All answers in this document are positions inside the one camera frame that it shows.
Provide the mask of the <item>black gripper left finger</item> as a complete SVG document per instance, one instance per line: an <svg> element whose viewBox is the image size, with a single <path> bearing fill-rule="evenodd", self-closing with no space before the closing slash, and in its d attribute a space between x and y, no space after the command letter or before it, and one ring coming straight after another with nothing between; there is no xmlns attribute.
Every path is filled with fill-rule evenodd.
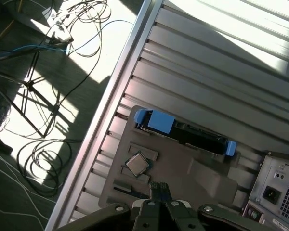
<svg viewBox="0 0 289 231"><path fill-rule="evenodd" d="M149 185L150 198L137 200L132 208L113 203L57 228L58 231L157 231L161 192L159 183Z"/></svg>

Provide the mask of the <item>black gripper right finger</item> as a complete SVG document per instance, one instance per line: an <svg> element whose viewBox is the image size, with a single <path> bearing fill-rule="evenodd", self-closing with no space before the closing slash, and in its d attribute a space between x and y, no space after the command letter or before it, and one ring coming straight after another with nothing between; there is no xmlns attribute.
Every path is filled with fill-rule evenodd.
<svg viewBox="0 0 289 231"><path fill-rule="evenodd" d="M185 201L174 200L168 184L160 183L163 203L161 231L271 231L272 228L232 213L217 205L204 204L196 211Z"/></svg>

